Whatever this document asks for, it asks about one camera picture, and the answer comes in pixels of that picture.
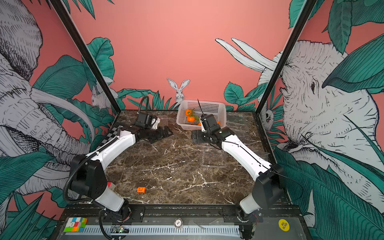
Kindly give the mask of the orange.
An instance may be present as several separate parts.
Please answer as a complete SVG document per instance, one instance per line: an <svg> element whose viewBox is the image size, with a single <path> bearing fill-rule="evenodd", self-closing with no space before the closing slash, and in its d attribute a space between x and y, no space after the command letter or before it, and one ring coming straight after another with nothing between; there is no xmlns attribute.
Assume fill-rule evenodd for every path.
<svg viewBox="0 0 384 240"><path fill-rule="evenodd" d="M195 121L195 117L193 116L188 116L187 117L187 121L190 122L190 123L193 123Z"/></svg>

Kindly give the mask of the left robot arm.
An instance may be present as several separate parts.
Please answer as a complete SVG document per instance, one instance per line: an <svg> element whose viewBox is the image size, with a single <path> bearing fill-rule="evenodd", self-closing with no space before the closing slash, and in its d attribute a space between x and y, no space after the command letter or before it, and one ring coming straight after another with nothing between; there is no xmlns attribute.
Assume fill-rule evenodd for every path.
<svg viewBox="0 0 384 240"><path fill-rule="evenodd" d="M157 116L139 113L133 124L118 127L116 135L100 148L75 156L63 189L63 199L68 204L92 202L117 221L128 220L132 213L129 202L108 186L105 170L140 140L153 144L172 136L171 129L160 126L160 121Z"/></svg>

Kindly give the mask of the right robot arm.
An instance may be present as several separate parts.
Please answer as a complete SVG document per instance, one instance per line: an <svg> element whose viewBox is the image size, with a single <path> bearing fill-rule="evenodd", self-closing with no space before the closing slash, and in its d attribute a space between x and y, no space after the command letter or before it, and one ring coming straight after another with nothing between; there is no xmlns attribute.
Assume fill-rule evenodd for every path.
<svg viewBox="0 0 384 240"><path fill-rule="evenodd" d="M240 201L243 217L267 209L285 194L285 172L249 149L228 127L221 128L213 115L200 117L200 131L193 131L194 143L208 143L231 155L255 182L252 192Z"/></svg>

